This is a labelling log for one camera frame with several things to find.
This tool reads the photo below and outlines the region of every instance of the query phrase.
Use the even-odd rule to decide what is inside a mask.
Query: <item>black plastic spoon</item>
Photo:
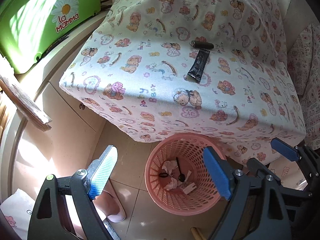
[[[179,172],[180,172],[180,175],[179,175],[178,179],[179,179],[181,182],[184,182],[184,181],[186,180],[186,176],[181,173],[181,169],[180,169],[178,157],[176,157],[176,160],[177,160],[177,165],[178,165],[178,169],[179,169]]]

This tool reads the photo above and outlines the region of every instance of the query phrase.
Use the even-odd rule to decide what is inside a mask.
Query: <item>basket rim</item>
[[[163,141],[161,141],[151,152],[151,154],[149,155],[149,158],[147,160],[147,164],[145,167],[145,184],[148,190],[148,193],[150,195],[150,197],[152,198],[152,200],[159,206],[161,207],[163,210],[171,213],[171,214],[175,214],[175,215],[180,215],[180,216],[192,216],[192,215],[197,215],[203,212],[206,212],[207,210],[209,210],[210,208],[212,208],[218,201],[219,201],[219,197],[215,199],[215,201],[213,201],[212,203],[208,203],[206,206],[202,206],[201,208],[196,208],[195,210],[175,210],[172,208],[169,208],[167,205],[163,204],[161,201],[159,201],[157,195],[153,192],[152,188],[151,188],[151,182],[150,182],[150,172],[149,172],[149,167],[150,164],[153,160],[154,155],[156,155],[156,152],[163,147],[163,145],[167,144],[169,141],[173,141],[175,140],[177,137],[187,137],[187,136],[192,136],[195,138],[201,138],[205,141],[208,142],[208,144],[210,144],[210,146],[213,147],[213,149],[217,152],[217,154],[219,155],[219,157],[223,160],[226,160],[225,155],[218,149],[218,147],[216,146],[215,142],[213,142],[212,138],[202,135],[202,134],[195,134],[195,133],[177,133],[174,134],[172,136],[167,137],[166,139],[164,139]]]

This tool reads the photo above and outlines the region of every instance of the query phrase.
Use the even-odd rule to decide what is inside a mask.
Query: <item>cabinet door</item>
[[[79,105],[81,102],[78,99],[75,99],[73,96],[68,95],[65,91],[60,89],[59,81],[66,71],[66,69],[70,66],[72,61],[75,59],[77,54],[79,53],[80,49],[82,48],[83,44],[80,44],[79,47],[74,49],[74,52],[61,64],[59,69],[50,79],[50,84],[55,88],[55,90],[60,94],[60,96],[68,103],[69,106],[88,124],[94,129],[96,132],[101,132],[105,123],[106,119],[85,107],[81,109]]]
[[[12,178],[13,192],[20,188],[33,199],[48,174],[65,177],[86,168],[97,142],[97,133],[49,83],[36,104],[51,117],[52,129],[42,132],[27,123],[18,142]]]

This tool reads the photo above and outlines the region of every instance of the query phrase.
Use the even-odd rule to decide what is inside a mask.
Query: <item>blue rubber pad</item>
[[[118,159],[118,152],[116,147],[109,145],[102,153],[99,159],[94,160],[88,167],[87,176],[87,192],[90,200],[99,196],[116,165]]]
[[[228,177],[223,172],[219,163],[213,157],[208,148],[205,148],[203,151],[203,160],[212,180],[214,181],[217,187],[220,196],[225,197],[226,200],[230,200],[232,193],[230,190],[230,183]]]
[[[289,144],[283,142],[279,138],[273,138],[270,142],[271,148],[276,150],[282,156],[286,157],[291,162],[299,160],[297,150],[291,147]]]

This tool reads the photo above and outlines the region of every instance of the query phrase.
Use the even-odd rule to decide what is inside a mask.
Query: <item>daisy sticker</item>
[[[52,22],[56,23],[56,31],[62,31],[69,24],[79,19],[79,1],[78,0],[57,0],[56,7],[51,11]]]

